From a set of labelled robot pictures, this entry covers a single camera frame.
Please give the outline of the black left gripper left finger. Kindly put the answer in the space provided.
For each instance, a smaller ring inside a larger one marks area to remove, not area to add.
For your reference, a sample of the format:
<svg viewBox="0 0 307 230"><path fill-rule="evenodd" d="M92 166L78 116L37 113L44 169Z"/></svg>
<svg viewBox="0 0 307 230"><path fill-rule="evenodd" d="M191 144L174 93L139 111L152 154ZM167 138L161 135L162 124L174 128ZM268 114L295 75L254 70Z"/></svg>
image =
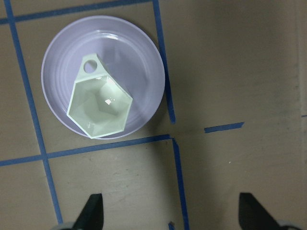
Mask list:
<svg viewBox="0 0 307 230"><path fill-rule="evenodd" d="M102 194L91 194L71 229L102 230L103 225L103 196Z"/></svg>

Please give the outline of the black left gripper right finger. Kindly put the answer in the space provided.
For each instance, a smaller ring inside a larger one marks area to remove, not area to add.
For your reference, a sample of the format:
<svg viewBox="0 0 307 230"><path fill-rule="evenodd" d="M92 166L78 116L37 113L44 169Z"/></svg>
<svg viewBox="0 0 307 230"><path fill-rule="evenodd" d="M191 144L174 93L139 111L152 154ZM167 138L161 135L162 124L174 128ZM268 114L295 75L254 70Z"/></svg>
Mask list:
<svg viewBox="0 0 307 230"><path fill-rule="evenodd" d="M280 230L281 226L252 193L240 193L238 221L242 230Z"/></svg>

